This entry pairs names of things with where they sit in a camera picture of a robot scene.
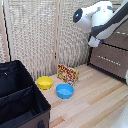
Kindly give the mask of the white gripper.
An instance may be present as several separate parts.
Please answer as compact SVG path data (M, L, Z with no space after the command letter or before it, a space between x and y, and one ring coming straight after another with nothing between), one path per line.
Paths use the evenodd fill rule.
M100 42L101 42L101 43L104 43L104 40L99 40L99 39L97 39L97 38L95 38L95 37L93 37L93 36L90 36L90 37L89 37L89 40L88 40L88 45L89 45L90 47L97 47Z

